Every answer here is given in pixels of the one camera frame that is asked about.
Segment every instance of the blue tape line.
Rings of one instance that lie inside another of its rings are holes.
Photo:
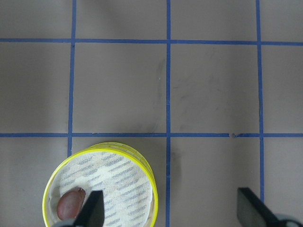
[[[73,137],[162,137],[166,138],[166,133],[132,133],[132,132],[98,132],[98,133],[90,133],[90,132],[73,132],[71,134]],[[48,133],[48,132],[23,132],[23,133],[0,133],[1,137],[68,137],[68,133]],[[245,137],[254,137],[258,138],[259,133],[242,133],[235,135],[236,138],[245,138]],[[171,138],[207,138],[207,137],[230,137],[228,133],[170,133]],[[264,133],[263,137],[266,138],[293,138],[293,137],[303,137],[303,133]]]
[[[303,137],[303,133],[264,133],[264,137]]]
[[[75,39],[76,43],[109,43],[109,44],[166,44],[167,40],[156,39]]]
[[[166,209],[165,226],[170,227],[170,61],[171,61],[171,21],[170,21],[170,0],[166,1]]]
[[[236,138],[241,138],[241,137],[260,137],[259,133],[241,133],[238,135],[233,134],[234,137]]]
[[[257,45],[256,41],[227,40],[171,40],[172,44],[221,44],[221,45]]]
[[[76,38],[77,1],[72,0],[71,39]]]
[[[264,202],[264,129],[263,129],[263,83],[260,1],[256,0],[257,50],[258,50],[258,96],[259,96],[259,137],[260,137],[260,199]]]
[[[73,137],[166,137],[166,133],[78,133],[73,132]]]
[[[7,43],[70,43],[71,39],[1,38],[0,42],[7,42]]]
[[[171,137],[229,137],[228,133],[171,133]]]
[[[264,138],[260,138],[260,199],[264,202]]]
[[[72,113],[73,113],[73,91],[74,91],[74,70],[75,70],[75,42],[76,37],[76,13],[77,2],[72,0],[72,21],[71,21],[71,62],[70,62],[70,91],[68,107],[68,140],[67,140],[67,157],[71,155],[72,148]]]
[[[0,133],[1,137],[68,137],[67,133]]]
[[[261,45],[271,46],[303,46],[302,42],[272,42],[272,41],[261,41]]]
[[[71,43],[70,38],[0,38],[7,43]],[[75,43],[109,43],[109,44],[167,44],[165,39],[74,39]],[[171,44],[221,44],[221,45],[258,45],[257,41],[228,40],[171,40]],[[261,41],[261,45],[271,46],[303,46],[303,42],[272,42]]]

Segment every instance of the floor tile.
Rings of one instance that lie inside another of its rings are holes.
[[[66,138],[0,138],[0,226],[45,226],[42,197]]]
[[[78,152],[101,142],[120,142],[138,150],[148,161],[154,173],[159,196],[159,212],[155,227],[165,226],[166,198],[166,138],[73,138],[72,152]]]
[[[260,1],[262,40],[303,42],[302,9],[300,0]]]
[[[77,44],[74,132],[164,132],[166,46]]]
[[[263,46],[264,132],[302,132],[303,47]]]
[[[78,0],[76,37],[166,39],[166,1]]]
[[[171,2],[171,38],[194,40],[257,39],[254,0]]]
[[[257,49],[172,45],[171,131],[258,133]]]
[[[0,132],[67,132],[70,44],[0,43]]]
[[[303,138],[265,138],[265,204],[303,223]]]
[[[258,138],[172,138],[171,226],[240,227],[237,188],[259,196]]]
[[[0,38],[70,38],[71,3],[67,0],[0,2]]]

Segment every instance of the white mesh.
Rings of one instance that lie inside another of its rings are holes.
[[[49,191],[53,222],[60,221],[56,214],[60,197],[74,187],[85,190],[85,201],[91,191],[103,190],[105,227],[143,227],[147,221],[152,185],[144,171],[122,155],[90,152],[62,167]]]

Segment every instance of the grid line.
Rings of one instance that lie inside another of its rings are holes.
[[[81,38],[0,38],[0,43],[106,43],[106,44],[167,44],[165,39],[81,39]],[[171,44],[216,44],[216,45],[270,45],[303,46],[303,42],[237,41],[237,40],[185,40],[171,39]]]
[[[260,1],[256,0],[257,50],[258,50],[258,96],[259,96],[259,138],[260,138],[260,199],[264,202],[264,135],[263,135],[263,83]]]
[[[73,132],[72,137],[163,137],[166,138],[167,134],[164,132]],[[68,133],[56,132],[22,132],[22,133],[0,133],[0,138],[19,138],[19,137],[68,137]],[[191,132],[171,132],[171,138],[218,138],[218,137],[234,137],[234,138],[258,138],[259,133],[241,133],[241,134],[228,134],[228,133],[191,133]],[[303,133],[264,133],[264,138],[299,138],[303,137]]]
[[[170,59],[171,59],[171,21],[170,21],[170,0],[166,1],[166,207],[165,226],[170,227]]]
[[[74,70],[75,70],[75,38],[76,38],[76,15],[77,2],[72,0],[72,20],[71,20],[71,64],[70,64],[70,88],[68,107],[68,140],[67,157],[71,156],[72,148],[72,113],[73,113],[73,91],[74,91]]]

